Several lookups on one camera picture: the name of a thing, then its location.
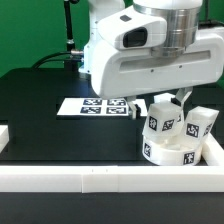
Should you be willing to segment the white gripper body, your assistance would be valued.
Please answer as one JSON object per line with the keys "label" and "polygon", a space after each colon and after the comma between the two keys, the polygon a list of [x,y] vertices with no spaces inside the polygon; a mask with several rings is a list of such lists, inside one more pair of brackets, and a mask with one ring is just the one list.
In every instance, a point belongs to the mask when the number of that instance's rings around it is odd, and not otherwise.
{"label": "white gripper body", "polygon": [[101,19],[91,84],[103,99],[213,83],[224,72],[224,27],[198,27],[198,6],[130,6]]}

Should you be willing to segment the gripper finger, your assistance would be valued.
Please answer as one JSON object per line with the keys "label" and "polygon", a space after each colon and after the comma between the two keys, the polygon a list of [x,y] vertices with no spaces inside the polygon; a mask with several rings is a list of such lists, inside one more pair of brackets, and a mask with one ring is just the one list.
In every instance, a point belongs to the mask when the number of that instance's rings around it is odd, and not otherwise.
{"label": "gripper finger", "polygon": [[185,101],[189,98],[192,91],[193,91],[192,87],[180,88],[176,93],[176,95],[171,99],[171,102],[183,108]]}
{"label": "gripper finger", "polygon": [[129,116],[133,119],[136,120],[140,117],[141,115],[141,108],[134,103],[134,101],[136,100],[135,96],[131,96],[131,97],[126,97],[125,98],[128,108],[129,108]]}

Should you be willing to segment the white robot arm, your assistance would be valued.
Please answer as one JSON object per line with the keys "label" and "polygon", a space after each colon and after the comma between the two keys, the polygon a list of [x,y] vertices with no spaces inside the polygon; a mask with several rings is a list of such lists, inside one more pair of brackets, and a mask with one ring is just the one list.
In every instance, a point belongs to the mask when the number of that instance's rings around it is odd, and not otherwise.
{"label": "white robot arm", "polygon": [[197,85],[224,72],[224,27],[199,27],[203,0],[88,0],[90,39],[81,73],[103,99],[176,89],[184,102]]}

